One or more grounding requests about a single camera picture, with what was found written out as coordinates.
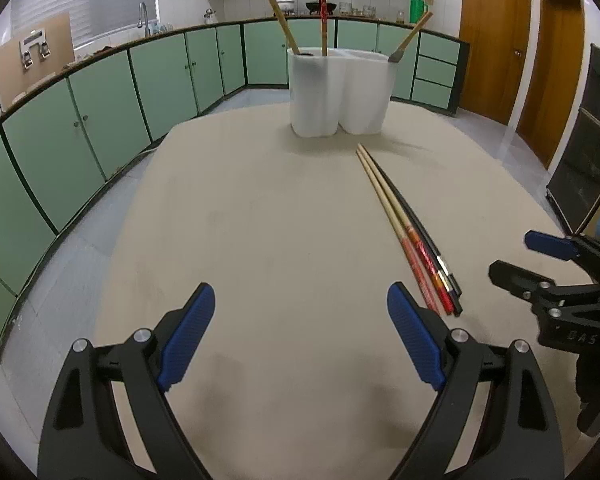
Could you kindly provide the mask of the red orange patterned chopstick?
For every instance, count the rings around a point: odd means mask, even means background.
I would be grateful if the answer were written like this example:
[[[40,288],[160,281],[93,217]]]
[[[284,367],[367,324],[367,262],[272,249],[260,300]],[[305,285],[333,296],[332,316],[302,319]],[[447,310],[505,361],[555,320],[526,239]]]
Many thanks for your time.
[[[328,55],[328,10],[327,0],[318,0],[320,2],[321,18],[321,56]]]

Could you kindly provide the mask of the green thermos flask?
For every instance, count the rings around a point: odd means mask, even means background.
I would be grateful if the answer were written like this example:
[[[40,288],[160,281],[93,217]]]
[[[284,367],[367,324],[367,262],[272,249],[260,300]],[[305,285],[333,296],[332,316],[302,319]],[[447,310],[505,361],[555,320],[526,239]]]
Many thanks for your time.
[[[426,0],[410,0],[410,23],[417,24],[428,12]]]

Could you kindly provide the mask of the black shelf unit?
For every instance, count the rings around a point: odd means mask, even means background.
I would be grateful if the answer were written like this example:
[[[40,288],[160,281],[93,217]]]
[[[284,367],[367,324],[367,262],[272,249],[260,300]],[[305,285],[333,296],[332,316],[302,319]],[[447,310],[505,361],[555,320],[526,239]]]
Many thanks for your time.
[[[595,44],[577,120],[546,197],[569,233],[582,231],[600,206],[600,47]]]

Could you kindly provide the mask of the red tipped wooden chopstick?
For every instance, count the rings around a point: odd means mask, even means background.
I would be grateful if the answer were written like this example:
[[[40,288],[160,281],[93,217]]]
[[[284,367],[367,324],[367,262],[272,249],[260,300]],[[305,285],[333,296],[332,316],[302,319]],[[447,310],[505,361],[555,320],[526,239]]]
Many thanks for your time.
[[[422,272],[422,269],[418,264],[417,257],[414,253],[410,242],[408,241],[404,226],[402,226],[402,223],[399,220],[396,211],[390,204],[390,200],[387,193],[381,187],[378,177],[376,177],[373,173],[370,163],[365,159],[360,148],[356,150],[356,154],[358,155],[358,160],[361,162],[366,176],[370,179],[370,183],[372,184],[372,187],[375,190],[378,200],[380,201],[381,207],[385,211],[385,214],[393,228],[393,232],[394,234],[396,234],[396,238],[401,244],[408,265],[410,266],[416,283],[418,285],[419,291],[422,294],[422,298],[424,298],[425,300],[426,307],[432,312],[440,314],[440,311],[436,304],[436,300],[434,299],[434,294],[432,293],[429,284],[427,283],[427,279],[425,278],[424,272]]]

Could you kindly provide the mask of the white cooking pot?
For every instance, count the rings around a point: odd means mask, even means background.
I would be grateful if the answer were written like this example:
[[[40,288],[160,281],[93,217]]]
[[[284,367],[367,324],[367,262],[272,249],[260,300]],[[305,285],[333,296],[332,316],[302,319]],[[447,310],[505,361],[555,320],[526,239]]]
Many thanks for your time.
[[[296,2],[294,0],[276,0],[276,3],[283,14],[296,14]]]

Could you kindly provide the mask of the plain bamboo chopstick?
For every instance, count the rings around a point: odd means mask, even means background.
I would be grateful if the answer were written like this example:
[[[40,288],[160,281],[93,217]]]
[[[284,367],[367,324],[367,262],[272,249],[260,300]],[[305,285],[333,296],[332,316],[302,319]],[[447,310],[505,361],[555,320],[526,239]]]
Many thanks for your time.
[[[292,34],[292,32],[290,30],[290,27],[287,23],[285,15],[283,14],[283,11],[280,10],[277,0],[268,0],[268,3],[270,4],[270,6],[274,12],[274,15],[276,17],[276,20],[278,21],[278,24],[283,29],[283,33],[286,37],[289,47],[291,47],[292,52],[294,52],[294,55],[300,55],[301,51],[298,47],[297,41],[294,39],[294,35]]]

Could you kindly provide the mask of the green lower kitchen cabinets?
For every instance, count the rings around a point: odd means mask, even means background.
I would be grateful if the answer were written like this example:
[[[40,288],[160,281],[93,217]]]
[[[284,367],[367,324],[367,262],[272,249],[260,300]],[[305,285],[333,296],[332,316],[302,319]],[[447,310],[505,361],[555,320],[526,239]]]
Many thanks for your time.
[[[63,70],[0,116],[0,349],[59,234],[140,153],[242,89],[288,84],[270,18],[136,40]]]

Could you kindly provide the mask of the brown wooden door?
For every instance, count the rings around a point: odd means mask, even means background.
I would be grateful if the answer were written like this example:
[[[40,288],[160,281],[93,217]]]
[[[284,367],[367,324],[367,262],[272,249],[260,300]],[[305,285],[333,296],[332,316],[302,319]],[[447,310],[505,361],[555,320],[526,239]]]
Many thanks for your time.
[[[583,0],[541,0],[538,43],[517,133],[545,167],[557,151],[576,96],[584,30]]]
[[[469,44],[460,106],[506,125],[529,41],[531,0],[462,0],[460,40]]]

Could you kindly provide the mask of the black chopstick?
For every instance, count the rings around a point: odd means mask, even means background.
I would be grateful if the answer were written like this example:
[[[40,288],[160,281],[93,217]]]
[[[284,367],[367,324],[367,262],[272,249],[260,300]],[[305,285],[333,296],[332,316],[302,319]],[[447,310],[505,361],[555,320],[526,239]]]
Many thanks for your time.
[[[447,284],[451,287],[451,290],[452,290],[452,292],[454,292],[455,296],[457,296],[457,298],[460,298],[460,296],[462,296],[462,290],[460,289],[460,284],[458,284],[458,281],[456,280],[455,276],[448,269],[448,266],[446,265],[446,262],[443,259],[442,253],[440,252],[439,248],[437,248],[436,243],[434,242],[432,237],[429,235],[428,231],[426,230],[426,228],[424,227],[422,222],[417,217],[416,212],[407,203],[406,199],[403,197],[403,195],[401,194],[399,189],[389,178],[388,174],[386,174],[385,170],[383,170],[381,168],[381,166],[378,164],[378,162],[376,162],[376,160],[373,158],[373,156],[370,156],[370,159],[377,166],[380,174],[385,178],[385,180],[387,181],[387,183],[389,185],[389,188],[391,188],[391,191],[394,193],[394,195],[398,199],[399,203],[401,204],[402,208],[405,210],[405,213],[406,213],[407,217],[410,219],[411,224],[414,226],[416,232],[418,233],[418,235],[420,236],[420,238],[426,245],[429,255],[432,258],[434,258],[434,265],[436,266],[438,271],[442,272],[443,281],[445,281],[445,284]]]
[[[407,218],[407,220],[410,221],[410,219],[407,217],[407,215],[405,213],[405,210],[402,208],[401,204],[400,204],[400,207],[404,211],[404,214],[405,214],[405,217]],[[463,308],[460,305],[460,298],[457,298],[457,296],[455,296],[454,292],[452,292],[451,287],[449,285],[445,284],[445,281],[443,281],[442,272],[437,270],[436,266],[434,265],[434,258],[432,258],[429,255],[429,252],[427,250],[426,245],[424,244],[424,242],[422,241],[422,239],[420,238],[420,236],[416,232],[414,226],[411,224],[411,221],[410,221],[410,225],[412,227],[412,230],[417,235],[417,238],[419,240],[419,245],[422,246],[422,250],[420,252],[422,254],[426,254],[427,255],[428,261],[431,263],[431,267],[436,271],[436,274],[437,274],[437,276],[439,278],[440,283],[444,286],[444,288],[446,289],[446,293],[448,294],[448,296],[450,298],[451,304],[453,306],[453,314],[458,318],[462,314],[462,312],[463,312]]]

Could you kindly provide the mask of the wooden handled spatula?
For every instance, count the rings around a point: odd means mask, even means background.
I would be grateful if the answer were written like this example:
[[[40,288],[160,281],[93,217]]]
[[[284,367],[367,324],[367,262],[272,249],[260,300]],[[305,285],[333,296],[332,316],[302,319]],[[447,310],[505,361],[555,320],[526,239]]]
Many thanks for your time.
[[[414,40],[417,34],[425,27],[427,22],[432,18],[434,14],[431,11],[427,11],[420,20],[414,25],[410,33],[401,41],[396,50],[394,50],[388,57],[389,63],[399,63],[404,55],[406,48]]]

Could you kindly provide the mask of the white plastic utensil holder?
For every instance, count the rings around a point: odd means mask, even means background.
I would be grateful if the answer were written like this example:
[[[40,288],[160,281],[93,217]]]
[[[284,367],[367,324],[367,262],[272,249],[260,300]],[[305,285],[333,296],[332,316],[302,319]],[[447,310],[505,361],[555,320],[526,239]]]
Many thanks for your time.
[[[352,49],[289,49],[290,125],[300,138],[381,132],[398,66],[387,55]]]

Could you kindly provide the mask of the chrome sink faucet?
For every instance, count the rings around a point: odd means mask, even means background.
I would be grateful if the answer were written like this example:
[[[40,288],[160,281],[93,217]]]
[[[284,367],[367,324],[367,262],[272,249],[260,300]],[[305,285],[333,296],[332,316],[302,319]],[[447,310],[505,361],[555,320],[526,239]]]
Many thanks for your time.
[[[151,35],[150,23],[149,23],[149,15],[146,3],[143,1],[138,5],[138,23],[137,28],[143,31],[144,37],[149,37]]]

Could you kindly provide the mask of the brown cardboard board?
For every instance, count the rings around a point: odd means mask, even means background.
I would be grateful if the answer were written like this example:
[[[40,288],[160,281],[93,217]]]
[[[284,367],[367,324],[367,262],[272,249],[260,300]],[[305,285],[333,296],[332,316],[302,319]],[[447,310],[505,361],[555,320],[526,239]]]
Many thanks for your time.
[[[76,60],[68,12],[23,29],[0,47],[0,100],[3,108]]]

